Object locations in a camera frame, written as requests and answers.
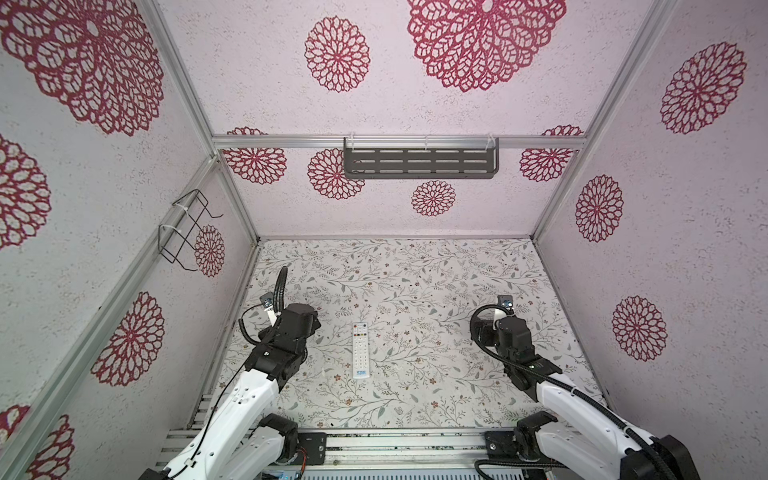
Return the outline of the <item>white remote control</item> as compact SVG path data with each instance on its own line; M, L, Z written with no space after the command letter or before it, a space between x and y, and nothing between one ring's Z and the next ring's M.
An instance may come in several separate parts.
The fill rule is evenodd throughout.
M368 325L358 322L352 330L352 375L355 380L370 377L370 352Z

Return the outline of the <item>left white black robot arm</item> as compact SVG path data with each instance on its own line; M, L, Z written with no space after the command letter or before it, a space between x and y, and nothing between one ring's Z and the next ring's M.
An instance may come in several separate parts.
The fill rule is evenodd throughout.
M299 450L297 423L266 410L306 361L307 340L319 328L313 307L285 307L203 429L164 468L147 469L140 477L255 479L275 462L294 460Z

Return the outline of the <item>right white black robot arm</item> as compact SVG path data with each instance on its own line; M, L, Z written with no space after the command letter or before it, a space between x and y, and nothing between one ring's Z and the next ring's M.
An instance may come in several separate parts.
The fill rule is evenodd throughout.
M512 384L542 407L511 431L486 434L487 456L475 462L516 468L527 479L568 469L583 479L697 479L685 445L671 435L655 436L623 419L583 391L552 361L537 354L526 322L502 305L482 318L471 316L471 340L501 362Z

